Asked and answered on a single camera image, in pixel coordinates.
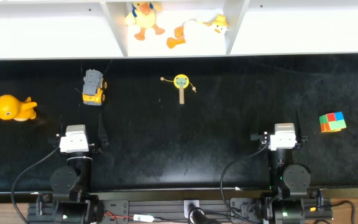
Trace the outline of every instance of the toy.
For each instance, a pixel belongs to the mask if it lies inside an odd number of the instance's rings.
[[[137,40],[145,39],[145,32],[148,28],[153,28],[155,34],[161,35],[165,32],[165,29],[159,28],[155,23],[157,21],[157,15],[154,11],[162,11],[162,6],[158,2],[133,2],[132,3],[132,12],[128,14],[125,18],[125,23],[130,25],[138,25],[140,27],[140,32],[135,34]]]
[[[320,116],[321,132],[337,132],[346,128],[345,119],[342,112],[329,113]]]
[[[36,106],[36,102],[31,102],[31,97],[28,97],[25,102],[21,102],[12,95],[3,95],[0,96],[0,118],[16,121],[35,119],[36,113],[33,108]]]
[[[107,89],[107,82],[103,74],[96,70],[87,70],[82,88],[82,99],[86,105],[100,106],[105,101],[104,91]]]
[[[167,46],[172,49],[178,44],[194,43],[202,45],[214,34],[225,34],[229,24],[224,15],[218,15],[213,22],[189,20],[175,29],[175,38],[167,39]]]
[[[197,92],[196,87],[193,86],[193,84],[191,84],[191,82],[189,81],[189,78],[184,74],[180,74],[180,75],[175,76],[173,81],[172,80],[166,80],[166,79],[164,79],[164,77],[161,77],[161,81],[173,82],[175,87],[179,89],[179,103],[180,104],[185,104],[185,88],[187,88],[187,86],[189,84],[191,85],[191,89],[195,93]]]

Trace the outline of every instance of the blue square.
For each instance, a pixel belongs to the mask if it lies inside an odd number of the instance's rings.
[[[335,113],[335,118],[336,118],[337,121],[344,119],[342,112],[336,112]]]

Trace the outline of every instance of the wooden handle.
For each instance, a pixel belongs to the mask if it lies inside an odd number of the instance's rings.
[[[185,104],[185,89],[183,86],[179,87],[179,103]]]

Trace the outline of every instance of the orange beak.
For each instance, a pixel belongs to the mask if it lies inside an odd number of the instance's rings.
[[[149,15],[151,11],[150,3],[143,3],[142,5],[140,5],[140,11],[146,16]]]

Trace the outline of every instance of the yellow hat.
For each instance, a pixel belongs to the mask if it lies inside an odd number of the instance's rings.
[[[224,15],[218,15],[216,19],[211,23],[218,26],[229,26],[229,24],[226,22],[226,17]]]

